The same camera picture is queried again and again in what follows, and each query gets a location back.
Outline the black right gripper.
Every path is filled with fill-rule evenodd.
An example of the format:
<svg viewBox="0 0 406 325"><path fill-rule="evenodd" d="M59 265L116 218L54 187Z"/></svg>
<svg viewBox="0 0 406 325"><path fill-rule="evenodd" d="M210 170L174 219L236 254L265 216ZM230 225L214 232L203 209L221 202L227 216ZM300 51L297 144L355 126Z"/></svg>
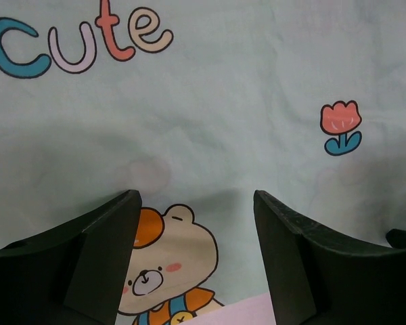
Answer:
<svg viewBox="0 0 406 325"><path fill-rule="evenodd" d="M386 240L392 248L406 249L406 230L392 229L387 232Z"/></svg>

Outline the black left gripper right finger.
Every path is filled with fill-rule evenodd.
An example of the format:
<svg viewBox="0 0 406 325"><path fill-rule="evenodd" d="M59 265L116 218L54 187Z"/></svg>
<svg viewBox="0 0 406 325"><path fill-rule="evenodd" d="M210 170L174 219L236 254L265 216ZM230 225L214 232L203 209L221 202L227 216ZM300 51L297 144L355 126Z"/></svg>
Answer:
<svg viewBox="0 0 406 325"><path fill-rule="evenodd" d="M406 249L337 232L262 190L254 220L278 324L406 324Z"/></svg>

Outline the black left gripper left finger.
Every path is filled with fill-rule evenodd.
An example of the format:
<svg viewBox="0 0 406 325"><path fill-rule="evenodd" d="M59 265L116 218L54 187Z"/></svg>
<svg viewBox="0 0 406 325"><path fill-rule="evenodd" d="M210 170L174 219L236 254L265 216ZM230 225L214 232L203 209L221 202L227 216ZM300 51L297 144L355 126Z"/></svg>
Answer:
<svg viewBox="0 0 406 325"><path fill-rule="evenodd" d="M128 190L0 249L0 324L114 324L139 222Z"/></svg>

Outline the green cartoon print cloth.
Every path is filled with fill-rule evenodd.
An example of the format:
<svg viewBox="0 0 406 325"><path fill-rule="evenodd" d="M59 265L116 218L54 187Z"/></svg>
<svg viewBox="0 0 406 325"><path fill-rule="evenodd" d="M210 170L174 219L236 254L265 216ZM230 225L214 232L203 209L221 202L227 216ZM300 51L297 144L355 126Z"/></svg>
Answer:
<svg viewBox="0 0 406 325"><path fill-rule="evenodd" d="M137 190L115 324L261 295L263 190L406 230L406 1L0 1L0 248Z"/></svg>

